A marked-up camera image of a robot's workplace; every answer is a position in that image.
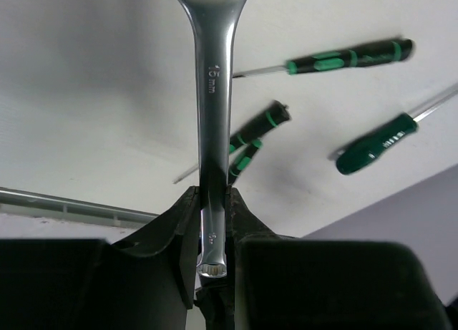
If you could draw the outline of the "silver combination wrench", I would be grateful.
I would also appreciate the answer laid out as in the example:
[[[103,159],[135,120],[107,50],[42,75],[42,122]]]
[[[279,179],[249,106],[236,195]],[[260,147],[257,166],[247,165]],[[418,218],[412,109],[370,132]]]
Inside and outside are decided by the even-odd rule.
[[[228,186],[233,45],[247,0],[178,0],[193,29],[201,217],[199,275],[222,278]]]

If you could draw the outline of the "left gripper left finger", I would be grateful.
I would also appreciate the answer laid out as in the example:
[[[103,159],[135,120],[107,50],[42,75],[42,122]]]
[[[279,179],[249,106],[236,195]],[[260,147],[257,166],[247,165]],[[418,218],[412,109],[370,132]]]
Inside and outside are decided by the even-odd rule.
[[[184,329],[193,306],[198,189],[116,243],[4,239],[3,329]]]

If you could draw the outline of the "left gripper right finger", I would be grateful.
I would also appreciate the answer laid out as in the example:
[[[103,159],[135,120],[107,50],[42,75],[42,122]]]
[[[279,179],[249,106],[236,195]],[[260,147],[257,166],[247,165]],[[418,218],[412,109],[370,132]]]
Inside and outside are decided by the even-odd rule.
[[[226,193],[237,329],[449,329],[421,261],[386,241],[282,238]]]

